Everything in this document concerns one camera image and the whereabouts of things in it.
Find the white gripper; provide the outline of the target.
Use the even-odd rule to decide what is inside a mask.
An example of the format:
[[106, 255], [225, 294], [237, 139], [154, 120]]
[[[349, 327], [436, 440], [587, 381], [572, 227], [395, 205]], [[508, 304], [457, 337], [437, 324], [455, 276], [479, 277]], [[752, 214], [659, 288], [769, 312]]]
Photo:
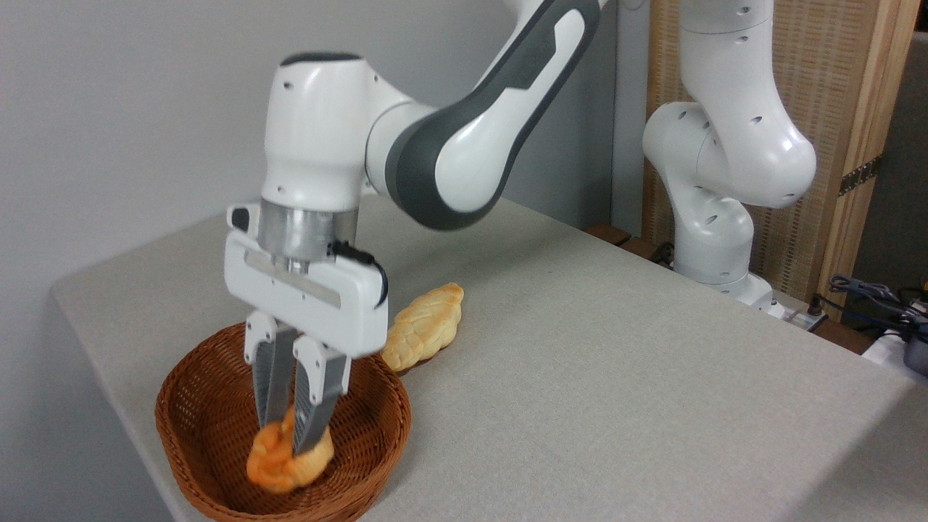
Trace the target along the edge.
[[[293, 454], [298, 456], [320, 442], [339, 397], [347, 394], [350, 357], [384, 348], [389, 300], [377, 265], [350, 257], [313, 263], [305, 273], [274, 265], [256, 241], [259, 215], [257, 204], [226, 211], [225, 284], [256, 309], [246, 318], [243, 357], [252, 368], [262, 428], [287, 413], [297, 360]], [[307, 335], [297, 339], [292, 327]]]

